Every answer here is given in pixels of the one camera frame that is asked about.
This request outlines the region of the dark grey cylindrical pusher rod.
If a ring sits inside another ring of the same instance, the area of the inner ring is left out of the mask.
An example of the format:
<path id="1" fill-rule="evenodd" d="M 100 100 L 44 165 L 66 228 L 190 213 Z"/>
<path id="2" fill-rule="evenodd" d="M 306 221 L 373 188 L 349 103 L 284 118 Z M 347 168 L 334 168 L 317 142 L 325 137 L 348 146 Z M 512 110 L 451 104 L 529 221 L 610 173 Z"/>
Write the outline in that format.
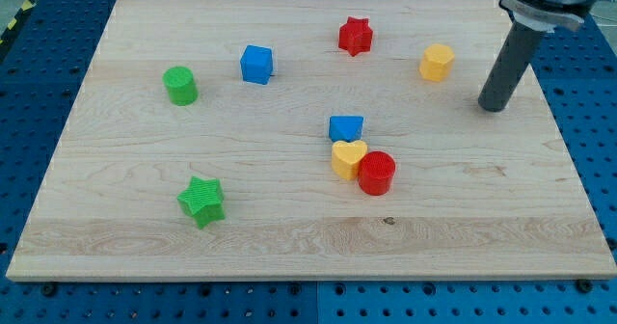
<path id="1" fill-rule="evenodd" d="M 505 109 L 543 36 L 518 21 L 512 24 L 478 97 L 480 107 L 489 112 Z"/>

